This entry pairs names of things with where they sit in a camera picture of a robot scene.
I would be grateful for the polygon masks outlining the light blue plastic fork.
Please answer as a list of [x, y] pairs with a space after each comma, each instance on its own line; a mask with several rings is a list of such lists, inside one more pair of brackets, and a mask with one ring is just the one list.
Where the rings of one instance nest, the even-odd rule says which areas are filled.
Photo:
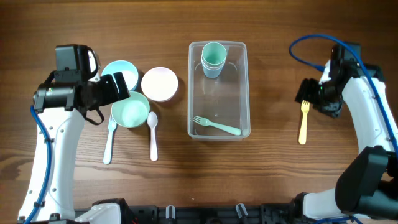
[[103, 156], [103, 164], [110, 164], [112, 161], [112, 155], [113, 155], [113, 140], [114, 140], [114, 133], [117, 129], [117, 123], [114, 120], [113, 116], [110, 115], [109, 117], [109, 123], [108, 123], [108, 138], [106, 141], [106, 147], [104, 150], [104, 156]]

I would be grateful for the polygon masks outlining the green plastic bowl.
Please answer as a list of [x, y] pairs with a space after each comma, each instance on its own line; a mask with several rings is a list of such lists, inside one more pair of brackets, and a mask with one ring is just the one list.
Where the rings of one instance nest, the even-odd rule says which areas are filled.
[[150, 104], [143, 94], [136, 91], [129, 93], [129, 98], [113, 103], [111, 114], [118, 125], [125, 128], [136, 128], [147, 120]]

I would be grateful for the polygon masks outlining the blue plastic cup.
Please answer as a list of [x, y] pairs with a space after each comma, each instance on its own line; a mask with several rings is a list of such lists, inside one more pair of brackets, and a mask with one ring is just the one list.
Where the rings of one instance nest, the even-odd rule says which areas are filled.
[[217, 78], [220, 75], [222, 69], [223, 69], [222, 67], [209, 68], [209, 67], [203, 66], [203, 72], [204, 72], [205, 76], [208, 78]]

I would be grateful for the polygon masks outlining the blue plastic bowl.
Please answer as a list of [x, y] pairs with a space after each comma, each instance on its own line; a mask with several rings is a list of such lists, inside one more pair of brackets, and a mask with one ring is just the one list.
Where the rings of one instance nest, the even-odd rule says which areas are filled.
[[101, 75], [113, 75], [116, 72], [123, 74], [129, 91], [134, 91], [139, 83], [139, 72], [137, 68], [128, 61], [117, 60], [105, 66]]

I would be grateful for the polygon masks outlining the pink plastic spoon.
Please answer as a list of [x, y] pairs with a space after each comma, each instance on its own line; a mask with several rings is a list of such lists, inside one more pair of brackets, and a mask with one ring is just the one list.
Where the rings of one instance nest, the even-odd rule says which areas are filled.
[[147, 124], [150, 128], [150, 159], [151, 161], [157, 161], [159, 156], [157, 150], [155, 129], [158, 125], [158, 118], [155, 112], [151, 111], [149, 113], [147, 118]]

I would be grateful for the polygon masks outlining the pink plastic cup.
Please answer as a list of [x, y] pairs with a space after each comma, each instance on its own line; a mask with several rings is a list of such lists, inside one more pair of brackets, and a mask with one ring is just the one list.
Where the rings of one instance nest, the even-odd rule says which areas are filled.
[[210, 63], [208, 63], [208, 62], [206, 62], [204, 60], [202, 60], [201, 63], [203, 65], [203, 68], [207, 69], [207, 70], [219, 70], [219, 69], [222, 69], [224, 67], [224, 65], [225, 65], [225, 62], [222, 62], [222, 63], [217, 64], [217, 65], [213, 65], [213, 64], [210, 64]]

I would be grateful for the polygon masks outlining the yellow plastic fork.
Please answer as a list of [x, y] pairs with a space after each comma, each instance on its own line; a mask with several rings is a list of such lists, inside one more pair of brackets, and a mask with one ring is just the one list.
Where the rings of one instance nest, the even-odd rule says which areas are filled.
[[310, 103], [308, 101], [303, 100], [301, 104], [302, 122], [298, 137], [298, 142], [301, 145], [304, 145], [307, 142], [307, 120], [308, 120], [309, 111], [310, 111]]

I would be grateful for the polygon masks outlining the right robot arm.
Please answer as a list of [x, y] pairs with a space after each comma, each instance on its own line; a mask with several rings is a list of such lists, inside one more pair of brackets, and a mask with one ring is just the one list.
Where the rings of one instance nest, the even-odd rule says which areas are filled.
[[290, 203], [290, 222], [358, 222], [397, 219], [397, 125], [386, 99], [385, 78], [376, 65], [360, 61], [359, 44], [337, 42], [321, 79], [302, 81], [295, 101], [332, 118], [343, 105], [351, 114], [358, 156], [334, 188], [301, 193]]

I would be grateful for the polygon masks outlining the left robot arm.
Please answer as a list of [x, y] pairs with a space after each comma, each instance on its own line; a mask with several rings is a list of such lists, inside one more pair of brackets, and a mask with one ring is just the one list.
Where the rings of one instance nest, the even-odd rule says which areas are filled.
[[56, 69], [39, 85], [30, 112], [37, 124], [37, 144], [18, 223], [75, 221], [73, 177], [76, 150], [88, 111], [130, 96], [122, 73], [98, 81], [99, 63], [87, 45], [58, 45]]

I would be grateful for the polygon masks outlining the green plastic cup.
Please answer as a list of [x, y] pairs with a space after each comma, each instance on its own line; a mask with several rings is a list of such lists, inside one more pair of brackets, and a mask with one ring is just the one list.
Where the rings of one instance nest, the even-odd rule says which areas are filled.
[[217, 65], [225, 62], [227, 56], [226, 48], [219, 42], [207, 43], [201, 53], [201, 57], [204, 61]]

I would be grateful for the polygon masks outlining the green plastic fork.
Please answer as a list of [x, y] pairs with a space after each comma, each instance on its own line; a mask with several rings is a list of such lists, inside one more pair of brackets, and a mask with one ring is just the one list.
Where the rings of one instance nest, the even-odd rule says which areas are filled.
[[200, 117], [200, 116], [194, 116], [193, 121], [201, 126], [212, 126], [214, 128], [220, 129], [222, 131], [225, 131], [227, 133], [230, 133], [235, 136], [240, 136], [241, 135], [241, 130], [238, 128], [234, 128], [232, 126], [227, 126], [219, 123], [214, 123], [210, 121], [209, 119]]

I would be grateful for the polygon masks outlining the pink plastic bowl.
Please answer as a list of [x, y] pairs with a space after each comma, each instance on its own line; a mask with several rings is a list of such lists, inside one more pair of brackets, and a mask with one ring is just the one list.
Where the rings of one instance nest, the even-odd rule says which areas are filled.
[[169, 68], [155, 67], [144, 74], [141, 89], [152, 101], [169, 101], [178, 90], [178, 78]]

